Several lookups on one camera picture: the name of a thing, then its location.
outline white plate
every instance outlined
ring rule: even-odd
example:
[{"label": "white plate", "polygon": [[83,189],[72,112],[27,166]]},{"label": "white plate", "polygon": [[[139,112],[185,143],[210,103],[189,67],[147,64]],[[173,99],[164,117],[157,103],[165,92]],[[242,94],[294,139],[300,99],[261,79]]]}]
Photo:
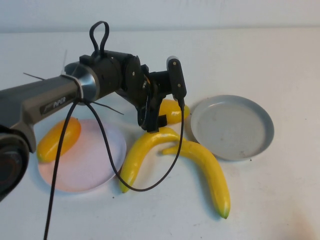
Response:
[{"label": "white plate", "polygon": [[[96,119],[79,120],[81,134],[77,142],[60,157],[55,188],[68,193],[86,192],[99,187],[114,175],[105,141]],[[103,123],[112,159],[117,170],[125,160],[127,145],[122,133]],[[51,186],[55,162],[39,163],[43,180]]]},{"label": "white plate", "polygon": [[269,114],[261,106],[234,95],[202,101],[192,113],[191,130],[217,158],[232,161],[262,153],[275,133]]}]

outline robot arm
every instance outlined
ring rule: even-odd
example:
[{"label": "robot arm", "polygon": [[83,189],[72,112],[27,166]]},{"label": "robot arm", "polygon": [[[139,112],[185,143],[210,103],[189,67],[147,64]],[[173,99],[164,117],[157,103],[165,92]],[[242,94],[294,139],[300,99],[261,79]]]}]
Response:
[{"label": "robot arm", "polygon": [[[101,23],[106,32],[98,49],[93,31]],[[18,185],[29,153],[36,151],[34,124],[74,100],[94,102],[116,92],[134,105],[137,122],[147,132],[157,132],[167,124],[166,117],[159,116],[167,95],[184,104],[187,91],[177,58],[168,58],[167,70],[149,73],[137,56],[104,50],[108,35],[108,24],[97,22],[90,30],[92,55],[68,64],[65,74],[58,77],[0,91],[0,201]]]}]

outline white wall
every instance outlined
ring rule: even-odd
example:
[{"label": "white wall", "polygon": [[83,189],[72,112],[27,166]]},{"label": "white wall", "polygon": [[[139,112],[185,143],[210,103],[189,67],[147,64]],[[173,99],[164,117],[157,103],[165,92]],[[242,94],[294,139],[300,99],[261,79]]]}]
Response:
[{"label": "white wall", "polygon": [[0,0],[0,33],[320,25],[319,0]]}]

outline banana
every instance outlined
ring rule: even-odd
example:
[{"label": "banana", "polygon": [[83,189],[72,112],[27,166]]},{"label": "banana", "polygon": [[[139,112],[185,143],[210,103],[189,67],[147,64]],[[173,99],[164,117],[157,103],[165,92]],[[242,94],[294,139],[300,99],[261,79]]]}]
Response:
[{"label": "banana", "polygon": [[[136,180],[140,166],[150,149],[158,144],[179,140],[180,135],[169,127],[161,127],[159,128],[159,132],[145,133],[133,144],[128,152],[122,165],[120,176],[126,183],[132,186]],[[120,182],[120,188],[123,193],[129,190],[122,182]]]},{"label": "banana", "polygon": [[[176,154],[178,146],[164,149],[162,154]],[[203,171],[211,193],[213,205],[219,215],[227,219],[230,212],[230,194],[224,173],[215,156],[204,146],[192,141],[182,143],[180,155],[192,159]]]},{"label": "banana", "polygon": [[[184,119],[190,114],[190,109],[187,105],[184,106]],[[159,116],[165,115],[168,125],[181,122],[181,109],[177,101],[163,99],[160,105]]]}]

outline pink plate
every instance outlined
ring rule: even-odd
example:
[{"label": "pink plate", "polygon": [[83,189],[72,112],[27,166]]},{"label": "pink plate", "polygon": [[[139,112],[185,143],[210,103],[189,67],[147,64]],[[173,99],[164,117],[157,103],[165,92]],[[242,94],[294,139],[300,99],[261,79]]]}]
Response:
[{"label": "pink plate", "polygon": [[[96,119],[79,120],[78,141],[60,157],[55,189],[68,193],[86,192],[99,187],[114,175],[105,141]],[[125,160],[127,145],[122,133],[103,123],[112,159],[117,170]],[[55,162],[39,163],[43,180],[51,186]]]}]

